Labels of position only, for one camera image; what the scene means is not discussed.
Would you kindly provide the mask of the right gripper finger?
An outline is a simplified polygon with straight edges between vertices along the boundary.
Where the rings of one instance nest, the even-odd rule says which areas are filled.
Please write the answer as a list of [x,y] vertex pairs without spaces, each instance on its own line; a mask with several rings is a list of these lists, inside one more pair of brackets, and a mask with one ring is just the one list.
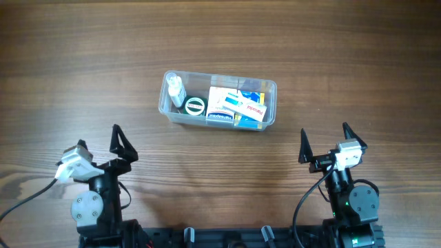
[[342,124],[342,128],[346,140],[356,139],[361,146],[361,150],[366,150],[368,148],[368,145],[351,129],[347,122]]
[[311,145],[309,144],[309,139],[307,137],[306,131],[302,128],[300,131],[300,150],[298,156],[298,162],[303,163],[311,163],[313,160],[314,154],[311,149]]

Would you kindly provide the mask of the blue yellow VapoDrops box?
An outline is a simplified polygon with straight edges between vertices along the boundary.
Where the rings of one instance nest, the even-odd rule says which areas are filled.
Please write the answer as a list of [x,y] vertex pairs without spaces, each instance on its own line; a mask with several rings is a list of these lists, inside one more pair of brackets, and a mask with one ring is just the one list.
[[[265,102],[265,94],[264,93],[242,91],[241,94],[245,98],[247,98],[251,101],[254,101],[256,103],[263,105]],[[242,114],[235,114],[234,125],[236,127],[254,128],[257,130],[262,129],[262,125],[258,121],[254,120],[248,116],[242,115]]]

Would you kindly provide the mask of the white calamine lotion bottle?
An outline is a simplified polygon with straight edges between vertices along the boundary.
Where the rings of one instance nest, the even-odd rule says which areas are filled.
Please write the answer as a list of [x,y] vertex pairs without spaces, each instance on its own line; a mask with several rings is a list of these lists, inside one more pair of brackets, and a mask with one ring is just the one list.
[[174,72],[167,73],[165,78],[168,84],[168,94],[173,104],[177,108],[183,107],[187,94],[182,78]]

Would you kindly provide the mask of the green Zam-Buk ointment box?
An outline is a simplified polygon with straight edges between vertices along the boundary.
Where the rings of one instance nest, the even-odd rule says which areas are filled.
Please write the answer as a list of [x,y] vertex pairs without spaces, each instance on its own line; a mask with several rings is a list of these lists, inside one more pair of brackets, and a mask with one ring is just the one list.
[[205,116],[207,99],[197,96],[187,96],[183,104],[183,113],[191,116]]

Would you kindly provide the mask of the white Panadol box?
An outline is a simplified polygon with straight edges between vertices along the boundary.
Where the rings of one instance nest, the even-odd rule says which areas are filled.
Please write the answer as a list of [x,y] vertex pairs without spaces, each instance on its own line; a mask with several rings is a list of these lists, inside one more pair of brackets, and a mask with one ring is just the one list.
[[267,107],[244,97],[240,91],[237,91],[237,93],[228,92],[222,95],[220,99],[224,108],[248,116],[256,121],[263,121]]

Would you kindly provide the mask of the Hansaplast plaster box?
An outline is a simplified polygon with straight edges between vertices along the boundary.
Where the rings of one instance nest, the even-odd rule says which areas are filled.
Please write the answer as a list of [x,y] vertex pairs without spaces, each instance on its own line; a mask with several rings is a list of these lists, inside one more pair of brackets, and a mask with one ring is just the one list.
[[207,104],[207,119],[232,122],[234,120],[234,112],[223,107],[221,98],[227,93],[236,92],[237,90],[232,88],[211,86],[209,89],[209,98]]

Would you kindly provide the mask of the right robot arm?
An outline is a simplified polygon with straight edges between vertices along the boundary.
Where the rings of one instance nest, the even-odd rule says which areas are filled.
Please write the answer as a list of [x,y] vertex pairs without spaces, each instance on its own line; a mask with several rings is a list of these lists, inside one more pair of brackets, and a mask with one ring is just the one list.
[[351,169],[362,163],[368,145],[351,129],[348,123],[342,124],[345,139],[326,154],[315,155],[305,130],[300,131],[300,150],[298,162],[309,164],[309,172],[321,173],[322,177],[314,183],[296,205],[292,231],[296,247],[306,247],[300,238],[297,218],[303,203],[315,190],[324,184],[328,195],[325,200],[331,205],[332,219],[322,222],[318,238],[328,247],[380,247],[384,245],[374,223],[378,221],[380,190],[366,179],[354,180]]

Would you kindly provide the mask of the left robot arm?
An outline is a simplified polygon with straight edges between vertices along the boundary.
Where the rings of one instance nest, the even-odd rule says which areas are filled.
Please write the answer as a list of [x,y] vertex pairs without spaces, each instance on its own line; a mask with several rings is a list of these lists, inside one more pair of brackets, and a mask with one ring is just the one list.
[[121,127],[113,126],[110,152],[117,157],[96,165],[104,174],[86,180],[89,190],[72,203],[80,247],[150,247],[151,240],[135,219],[123,220],[120,194],[126,189],[118,177],[132,170],[138,154],[126,139]]

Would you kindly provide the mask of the clear plastic container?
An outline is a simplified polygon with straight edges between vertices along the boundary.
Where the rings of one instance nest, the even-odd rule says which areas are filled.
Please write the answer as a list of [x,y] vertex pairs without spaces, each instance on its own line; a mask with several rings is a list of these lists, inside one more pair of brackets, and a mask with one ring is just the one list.
[[[226,87],[236,89],[237,91],[247,92],[260,92],[265,94],[265,102],[263,105],[267,107],[262,122],[261,130],[254,128],[236,127],[234,120],[228,121],[215,121],[209,120],[205,116],[191,116],[183,113],[183,107],[177,108],[173,104],[168,94],[168,84],[166,81],[167,73],[174,72],[182,78],[183,85],[187,96],[197,96],[207,99],[209,98],[209,89],[214,87]],[[163,77],[163,84],[161,88],[161,94],[159,97],[158,109],[159,112],[171,122],[188,124],[188,125],[200,125],[206,127],[221,127],[235,130],[253,130],[263,131],[266,127],[272,125],[276,119],[276,106],[277,106],[277,85],[274,81],[266,79],[253,79],[240,76],[227,76],[219,74],[206,74],[199,72],[186,72],[170,70],[165,73]]]

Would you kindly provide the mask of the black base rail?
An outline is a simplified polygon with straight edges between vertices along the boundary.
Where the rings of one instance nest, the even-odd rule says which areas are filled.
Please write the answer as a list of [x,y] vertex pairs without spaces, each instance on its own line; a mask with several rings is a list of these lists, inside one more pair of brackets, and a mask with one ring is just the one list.
[[[98,240],[81,237],[80,247],[297,247],[292,228],[256,229],[191,229],[145,228],[128,242],[122,236]],[[381,226],[355,228],[332,233],[331,227],[299,226],[298,237],[303,247],[385,247]]]

